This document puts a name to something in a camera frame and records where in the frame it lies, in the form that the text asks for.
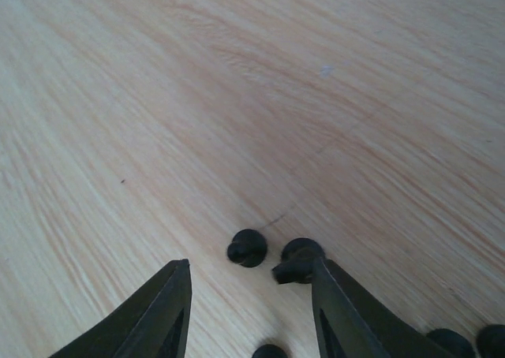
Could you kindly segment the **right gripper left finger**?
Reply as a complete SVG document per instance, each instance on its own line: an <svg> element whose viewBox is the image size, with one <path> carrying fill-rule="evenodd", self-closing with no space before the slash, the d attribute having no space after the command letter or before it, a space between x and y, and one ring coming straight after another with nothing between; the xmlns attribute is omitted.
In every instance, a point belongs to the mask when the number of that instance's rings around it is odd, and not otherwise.
<svg viewBox="0 0 505 358"><path fill-rule="evenodd" d="M183 357L189 331L189 261L172 260L53 357Z"/></svg>

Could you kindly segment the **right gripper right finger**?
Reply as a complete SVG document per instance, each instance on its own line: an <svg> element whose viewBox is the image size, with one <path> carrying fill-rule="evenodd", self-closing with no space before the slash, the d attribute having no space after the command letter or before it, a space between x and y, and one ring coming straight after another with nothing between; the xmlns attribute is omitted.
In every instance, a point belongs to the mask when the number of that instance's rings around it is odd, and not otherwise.
<svg viewBox="0 0 505 358"><path fill-rule="evenodd" d="M330 259L316 259L312 309L321 357L452 357Z"/></svg>

